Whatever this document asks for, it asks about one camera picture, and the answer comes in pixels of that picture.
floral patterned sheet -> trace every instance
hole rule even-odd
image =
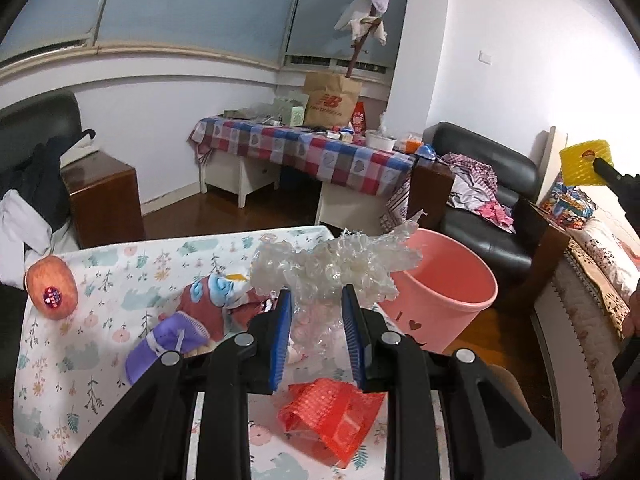
[[[62,254],[78,284],[76,311],[46,319],[28,302],[14,393],[18,451],[41,479],[54,479],[87,436],[130,388],[129,352],[164,316],[182,289],[212,272],[246,274],[260,240],[286,240],[299,250],[332,238],[324,226],[119,244]],[[286,385],[318,377],[351,380],[346,347],[331,359],[287,365],[272,397],[250,396],[252,478],[360,480],[383,478],[386,404],[346,469],[315,437],[285,434],[276,412],[288,402]],[[188,480],[195,476],[202,396],[191,430]],[[448,478],[442,412],[434,394],[440,457]]]

red snack bag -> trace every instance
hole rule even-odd
[[[367,120],[364,117],[364,103],[358,101],[351,116],[351,125],[354,134],[364,134],[367,131]]]
[[[284,430],[306,426],[315,431],[341,468],[349,465],[385,399],[385,394],[364,394],[353,384],[332,379],[292,384],[289,392],[295,399],[278,412]]]

metal screw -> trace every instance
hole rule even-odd
[[[469,350],[469,348],[461,348],[456,351],[456,359],[463,363],[472,363],[476,360],[476,354]]]
[[[383,333],[380,339],[382,339],[383,343],[386,343],[388,345],[397,345],[402,338],[400,337],[400,334],[398,332],[391,332],[391,330],[388,330],[387,332]]]
[[[254,336],[252,336],[247,332],[242,332],[234,338],[234,342],[238,346],[249,346],[251,343],[254,342]]]
[[[178,354],[178,352],[173,352],[173,351],[165,352],[164,354],[162,354],[160,361],[164,366],[177,365],[178,362],[180,361],[180,354]]]

human hand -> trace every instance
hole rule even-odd
[[[638,296],[638,288],[629,298],[629,313],[622,322],[622,333],[625,337],[633,334],[640,336],[640,298]]]

clear plastic bag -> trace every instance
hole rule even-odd
[[[420,251],[405,243],[418,229],[423,211],[386,235],[370,237],[345,231],[339,238],[297,252],[288,242],[264,241],[250,267],[258,295],[283,286],[292,291],[296,307],[290,336],[294,348],[306,355],[327,354],[342,331],[340,297],[351,283],[361,306],[394,300],[398,290],[391,272],[413,269]]]

